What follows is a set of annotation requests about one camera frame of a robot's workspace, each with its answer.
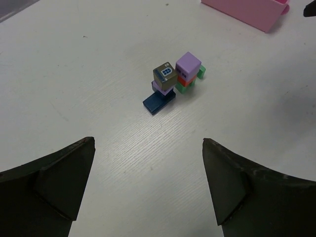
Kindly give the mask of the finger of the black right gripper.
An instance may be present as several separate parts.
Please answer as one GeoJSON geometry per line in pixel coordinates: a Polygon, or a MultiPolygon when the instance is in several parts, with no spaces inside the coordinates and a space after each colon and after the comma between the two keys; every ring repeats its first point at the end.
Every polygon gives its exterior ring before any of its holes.
{"type": "Polygon", "coordinates": [[[316,0],[306,5],[303,11],[304,17],[316,17],[316,0]]]}

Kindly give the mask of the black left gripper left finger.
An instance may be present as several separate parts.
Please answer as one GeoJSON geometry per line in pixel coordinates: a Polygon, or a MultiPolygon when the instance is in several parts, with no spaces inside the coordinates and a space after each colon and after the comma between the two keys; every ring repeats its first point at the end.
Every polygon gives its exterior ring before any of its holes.
{"type": "Polygon", "coordinates": [[[0,174],[2,237],[67,237],[95,155],[94,137],[0,174]]]}

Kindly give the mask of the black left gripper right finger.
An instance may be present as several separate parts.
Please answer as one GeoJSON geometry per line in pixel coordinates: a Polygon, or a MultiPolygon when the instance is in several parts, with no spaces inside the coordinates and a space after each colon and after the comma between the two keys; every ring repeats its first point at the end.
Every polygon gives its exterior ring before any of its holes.
{"type": "Polygon", "coordinates": [[[316,184],[205,138],[202,156],[218,226],[226,237],[313,237],[316,184]]]}

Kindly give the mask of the pink plastic box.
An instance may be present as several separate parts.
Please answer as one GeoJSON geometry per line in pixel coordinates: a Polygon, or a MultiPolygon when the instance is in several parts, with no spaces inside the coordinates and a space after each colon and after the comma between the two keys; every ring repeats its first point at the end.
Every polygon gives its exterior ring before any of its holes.
{"type": "Polygon", "coordinates": [[[265,33],[290,9],[287,0],[202,0],[201,3],[265,33]]]}

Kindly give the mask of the green hospital arch block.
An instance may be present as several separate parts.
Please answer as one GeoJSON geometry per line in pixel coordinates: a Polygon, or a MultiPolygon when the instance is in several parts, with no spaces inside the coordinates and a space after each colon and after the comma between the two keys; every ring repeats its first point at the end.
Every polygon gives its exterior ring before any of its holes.
{"type": "Polygon", "coordinates": [[[204,78],[204,74],[206,72],[206,68],[204,67],[204,65],[201,65],[199,68],[199,71],[196,75],[194,75],[190,81],[185,81],[180,75],[178,75],[177,77],[177,83],[175,85],[175,88],[181,93],[184,94],[186,93],[186,91],[193,87],[196,83],[196,79],[203,79],[204,78]]]}

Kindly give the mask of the purple printed cube block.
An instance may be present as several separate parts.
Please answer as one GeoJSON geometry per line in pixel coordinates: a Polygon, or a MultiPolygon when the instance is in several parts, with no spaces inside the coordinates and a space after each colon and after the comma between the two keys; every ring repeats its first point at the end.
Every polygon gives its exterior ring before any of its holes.
{"type": "Polygon", "coordinates": [[[187,52],[177,60],[175,70],[184,80],[189,80],[198,73],[200,66],[201,61],[187,52]]]}

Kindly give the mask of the red cube block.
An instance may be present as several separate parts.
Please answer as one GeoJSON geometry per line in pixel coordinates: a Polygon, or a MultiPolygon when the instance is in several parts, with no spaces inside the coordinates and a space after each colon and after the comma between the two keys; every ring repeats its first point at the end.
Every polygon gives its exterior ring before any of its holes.
{"type": "Polygon", "coordinates": [[[191,79],[189,80],[184,80],[181,76],[177,77],[178,83],[182,85],[183,87],[187,86],[193,86],[195,84],[197,76],[194,75],[191,79]]]}

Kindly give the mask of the dark blue rectangular block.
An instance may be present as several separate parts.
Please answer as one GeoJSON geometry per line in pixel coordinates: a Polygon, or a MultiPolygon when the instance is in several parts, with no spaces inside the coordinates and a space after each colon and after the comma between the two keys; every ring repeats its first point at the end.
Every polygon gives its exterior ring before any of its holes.
{"type": "Polygon", "coordinates": [[[155,115],[175,97],[176,93],[174,91],[169,92],[165,96],[160,92],[154,92],[151,96],[143,101],[143,105],[151,115],[155,115]]]}

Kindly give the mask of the grey house block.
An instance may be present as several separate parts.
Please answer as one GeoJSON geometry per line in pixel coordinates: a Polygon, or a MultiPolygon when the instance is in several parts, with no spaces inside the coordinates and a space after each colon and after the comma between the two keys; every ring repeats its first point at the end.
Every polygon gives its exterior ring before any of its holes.
{"type": "Polygon", "coordinates": [[[165,62],[153,69],[154,81],[160,89],[166,91],[177,83],[177,72],[169,62],[165,62]]]}

